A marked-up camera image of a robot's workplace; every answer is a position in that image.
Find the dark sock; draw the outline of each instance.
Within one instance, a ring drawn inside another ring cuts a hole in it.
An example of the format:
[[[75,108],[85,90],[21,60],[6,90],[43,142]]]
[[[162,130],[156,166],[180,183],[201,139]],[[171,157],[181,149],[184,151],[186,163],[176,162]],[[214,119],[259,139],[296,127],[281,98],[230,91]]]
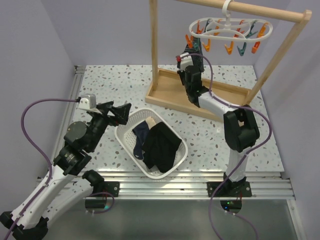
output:
[[[136,142],[133,149],[133,154],[137,159],[142,160],[144,159],[144,156],[142,154],[142,146],[149,133],[148,124],[146,123],[146,121],[143,121],[140,124],[138,124],[134,129],[132,129],[132,132],[136,135]]]

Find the lavender wall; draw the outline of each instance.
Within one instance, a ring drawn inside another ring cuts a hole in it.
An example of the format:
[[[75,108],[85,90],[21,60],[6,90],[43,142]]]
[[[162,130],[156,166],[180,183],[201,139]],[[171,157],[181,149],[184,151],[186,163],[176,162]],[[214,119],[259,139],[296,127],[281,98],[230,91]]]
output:
[[[298,210],[309,240],[319,239],[320,2],[291,0],[287,10],[313,10],[311,21],[262,88]],[[292,24],[282,22],[254,65],[261,75]]]
[[[73,65],[40,0],[0,3],[0,213],[16,208],[45,173],[43,157],[24,138],[20,117],[31,102],[68,96]],[[26,129],[51,154],[64,105],[43,103],[26,116]],[[0,236],[7,229],[0,224]]]
[[[285,9],[290,0],[244,0],[249,4]],[[151,64],[148,0],[42,0],[53,25],[75,65]],[[189,25],[204,17],[222,17],[221,9],[174,0],[158,1],[159,64],[175,64],[186,45]],[[255,18],[232,13],[233,18]],[[279,21],[269,19],[274,26]],[[205,52],[213,64],[252,65],[263,50],[228,55],[224,44],[213,41]]]

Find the black cloth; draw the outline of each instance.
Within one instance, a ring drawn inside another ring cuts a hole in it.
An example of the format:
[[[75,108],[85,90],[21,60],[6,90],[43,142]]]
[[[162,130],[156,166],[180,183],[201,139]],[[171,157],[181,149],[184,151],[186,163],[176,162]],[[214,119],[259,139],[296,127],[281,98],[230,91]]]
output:
[[[201,41],[200,38],[198,37],[193,37],[192,40],[192,48],[189,47],[189,45],[187,44],[185,46],[184,52],[183,53],[189,53],[189,54],[202,54],[202,45],[201,45]],[[204,60],[201,56],[191,56],[192,59],[192,63],[194,66],[197,66],[200,68],[200,71],[203,73],[205,71],[204,69]],[[180,69],[180,62],[177,63],[176,67],[178,69]]]
[[[150,129],[144,141],[143,162],[149,169],[156,165],[161,173],[166,173],[174,165],[181,141],[166,124],[159,122]]]
[[[142,145],[144,144],[149,131],[150,130],[146,121],[141,122],[134,129],[132,129],[132,132],[136,135],[133,154],[139,160],[144,159],[142,154]]]

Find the clothespin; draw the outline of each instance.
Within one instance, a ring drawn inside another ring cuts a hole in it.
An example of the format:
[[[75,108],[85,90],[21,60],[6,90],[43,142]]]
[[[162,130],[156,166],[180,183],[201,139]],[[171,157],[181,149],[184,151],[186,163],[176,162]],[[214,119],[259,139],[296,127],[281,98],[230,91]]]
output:
[[[265,35],[266,25],[268,25],[267,22],[264,23],[263,26],[261,27],[261,29],[260,29],[260,31],[258,33],[258,36],[257,36],[258,38],[261,38],[262,36]]]
[[[238,29],[240,29],[240,28],[238,28]],[[239,31],[238,31],[238,32],[239,32]],[[245,31],[241,31],[242,34],[244,34],[244,32],[245,32]],[[233,37],[234,37],[234,38],[237,38],[237,37],[239,37],[239,35],[235,34]]]
[[[252,35],[255,35],[258,31],[252,32],[252,29],[254,28],[257,20],[254,20],[251,27],[250,27],[250,32],[247,36],[245,36],[246,39],[250,38]]]
[[[195,50],[198,50],[198,48],[199,48],[198,41],[193,43],[193,47]]]
[[[194,36],[190,35],[190,40],[191,42],[194,40]]]
[[[266,25],[267,25],[267,24],[268,24],[268,23],[266,22],[266,23],[264,23],[263,26],[261,27],[261,29],[260,29],[260,31],[259,31],[259,33],[258,33],[258,35],[257,35],[258,38],[261,38],[263,35],[265,35],[265,30],[266,30]],[[253,54],[255,54],[255,53],[257,52],[259,46],[260,46],[260,42],[257,41],[257,42],[254,44],[254,46],[252,47],[251,52],[252,52]]]
[[[244,19],[241,20],[240,23],[239,23],[239,25],[243,24],[244,21],[245,21]],[[239,27],[239,28],[236,29],[237,32],[240,32],[240,30],[241,30],[241,27]]]
[[[192,49],[193,48],[192,41],[189,40],[188,34],[185,35],[185,40],[186,40],[186,43],[188,44],[188,47]]]
[[[214,36],[218,36],[219,33],[220,33],[220,32],[215,32],[213,35],[214,35]]]
[[[197,34],[201,34],[202,31],[204,30],[204,27],[203,27],[201,30],[199,29],[199,27],[200,27],[199,22],[200,22],[200,21],[198,21],[198,24],[197,24],[197,26],[196,26],[196,33],[197,33]]]
[[[234,41],[231,42],[230,47],[227,46],[227,44],[224,45],[226,52],[230,55],[232,54],[232,50],[234,48]]]
[[[210,38],[208,39],[208,44],[207,44],[207,45],[205,45],[204,42],[202,42],[202,45],[203,45],[204,49],[205,49],[207,52],[210,52],[211,39],[210,39]]]
[[[238,48],[238,52],[239,52],[240,56],[242,57],[245,54],[245,51],[247,48],[247,43],[246,42],[243,43],[242,49],[240,49],[240,47],[238,47],[238,46],[236,46],[236,47]]]
[[[208,20],[205,23],[204,32],[207,32],[207,31],[211,30],[211,29],[210,30],[207,29],[207,26],[209,25],[209,20],[210,20],[210,18],[208,18]]]
[[[257,42],[254,44],[254,46],[252,47],[251,52],[252,52],[253,54],[255,54],[255,53],[257,52],[259,46],[260,46],[260,42],[257,41]]]

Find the black mount bracket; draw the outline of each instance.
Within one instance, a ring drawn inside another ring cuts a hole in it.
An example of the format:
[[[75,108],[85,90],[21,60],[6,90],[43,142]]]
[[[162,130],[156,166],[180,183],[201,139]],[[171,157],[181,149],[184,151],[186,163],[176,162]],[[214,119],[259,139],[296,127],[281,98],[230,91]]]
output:
[[[48,232],[48,218],[41,217],[38,224],[29,229],[24,229],[23,225],[15,226],[12,230],[12,236],[16,240],[42,240]],[[5,211],[0,216],[0,222],[10,229],[14,221],[12,220],[12,214],[10,211]]]
[[[250,198],[252,197],[251,186],[248,181],[246,181],[246,177],[237,182],[232,182],[231,180],[227,180],[226,183],[220,187],[214,197],[229,197],[229,198],[237,198],[239,196]],[[206,183],[208,197],[211,198],[212,194],[216,190],[216,188],[220,185],[221,181],[208,181]]]
[[[93,187],[93,194],[107,192],[115,198],[119,196],[120,182],[118,181],[105,181],[105,179],[94,170],[86,171],[82,178],[90,182],[90,185]],[[84,205],[86,209],[103,209],[106,202],[103,199],[86,199]]]

